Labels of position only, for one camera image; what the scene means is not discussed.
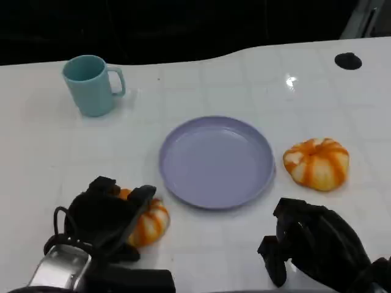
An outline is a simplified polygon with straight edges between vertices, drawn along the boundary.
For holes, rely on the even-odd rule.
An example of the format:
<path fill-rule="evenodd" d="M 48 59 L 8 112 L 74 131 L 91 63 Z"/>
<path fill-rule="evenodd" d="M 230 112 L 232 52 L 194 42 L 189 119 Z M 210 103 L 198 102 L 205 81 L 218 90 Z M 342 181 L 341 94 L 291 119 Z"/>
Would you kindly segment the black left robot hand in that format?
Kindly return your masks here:
<path fill-rule="evenodd" d="M 64 231 L 91 245 L 94 258 L 137 262 L 140 253 L 128 238 L 155 193 L 155 186 L 143 185 L 122 199 L 116 180 L 99 176 L 70 204 Z"/>

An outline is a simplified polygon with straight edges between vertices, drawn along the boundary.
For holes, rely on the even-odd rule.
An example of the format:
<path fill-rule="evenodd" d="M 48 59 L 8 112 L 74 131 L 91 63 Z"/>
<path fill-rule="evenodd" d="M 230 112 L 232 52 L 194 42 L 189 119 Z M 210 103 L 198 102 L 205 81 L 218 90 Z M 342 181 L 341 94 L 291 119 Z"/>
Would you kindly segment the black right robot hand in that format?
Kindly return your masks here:
<path fill-rule="evenodd" d="M 281 198 L 273 215 L 276 235 L 265 236 L 257 252 L 278 288 L 287 280 L 287 261 L 337 292 L 346 292 L 370 266 L 357 233 L 333 210 Z"/>

